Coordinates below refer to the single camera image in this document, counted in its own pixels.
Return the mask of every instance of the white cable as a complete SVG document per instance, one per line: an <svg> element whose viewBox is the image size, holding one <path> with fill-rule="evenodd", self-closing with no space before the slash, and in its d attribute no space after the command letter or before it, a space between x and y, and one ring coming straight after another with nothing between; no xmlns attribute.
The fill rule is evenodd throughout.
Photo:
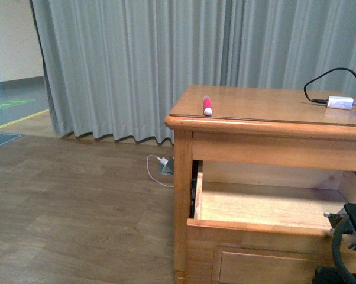
<svg viewBox="0 0 356 284"><path fill-rule="evenodd" d="M157 157L157 156L155 156L155 155L149 155L148 157L147 157L147 170L148 170L148 175L149 175L149 177L152 179L152 180L154 180L155 182L157 182L159 185L163 185L163 186L166 186L167 188L173 188L174 187L174 185L164 185L163 183L161 183L161 182L159 182L157 179L155 179L154 177L152 177L152 175L150 174L150 172L149 172L149 158L150 157L155 157L158 161L160 161L160 162L163 162L163 159L164 158L159 158L159 157Z"/></svg>

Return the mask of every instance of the yellow floor line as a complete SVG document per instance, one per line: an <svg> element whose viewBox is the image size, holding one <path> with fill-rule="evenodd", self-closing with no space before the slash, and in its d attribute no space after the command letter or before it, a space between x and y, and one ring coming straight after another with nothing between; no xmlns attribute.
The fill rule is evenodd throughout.
<svg viewBox="0 0 356 284"><path fill-rule="evenodd" d="M6 127L6 126L9 126L9 125L11 125L11 124L15 124L15 123L21 122L21 121L23 121L23 120L27 120L27 119L29 119L29 118L31 118L31 117L35 117L36 115L44 114L44 113L46 113L47 111L49 111L49 109L46 109L45 111L40 111L40 112L38 112L38 113L36 113L36 114L31 114L31 115L29 115L29 116L27 116L27 117L23 117L23 118L20 118L20 119L18 119L18 120L14 120L14 121L11 121L11 122L9 122L9 123L0 125L0 129L1 129L1 128L4 128L4 127Z"/></svg>

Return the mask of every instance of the desk leg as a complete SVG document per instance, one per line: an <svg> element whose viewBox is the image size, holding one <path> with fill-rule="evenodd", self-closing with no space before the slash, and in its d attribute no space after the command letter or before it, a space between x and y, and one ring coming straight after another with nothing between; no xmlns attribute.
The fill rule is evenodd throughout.
<svg viewBox="0 0 356 284"><path fill-rule="evenodd" d="M190 217L192 138L190 131L174 132L174 268L176 283L185 282L186 230Z"/></svg>

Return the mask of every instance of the gray curtain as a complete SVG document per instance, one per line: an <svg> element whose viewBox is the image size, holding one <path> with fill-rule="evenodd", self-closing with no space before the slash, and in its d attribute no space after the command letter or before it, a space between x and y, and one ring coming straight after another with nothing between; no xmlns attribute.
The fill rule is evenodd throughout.
<svg viewBox="0 0 356 284"><path fill-rule="evenodd" d="M61 135L172 138L188 85L302 89L356 71L356 0L32 0ZM317 89L356 97L342 71Z"/></svg>

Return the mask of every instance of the open drawer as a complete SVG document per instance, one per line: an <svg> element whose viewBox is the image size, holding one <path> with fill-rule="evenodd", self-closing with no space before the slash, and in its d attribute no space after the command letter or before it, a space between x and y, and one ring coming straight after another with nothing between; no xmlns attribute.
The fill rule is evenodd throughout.
<svg viewBox="0 0 356 284"><path fill-rule="evenodd" d="M187 221L186 283L311 283L333 266L329 221L356 203L356 173L199 163ZM342 248L356 272L356 251Z"/></svg>

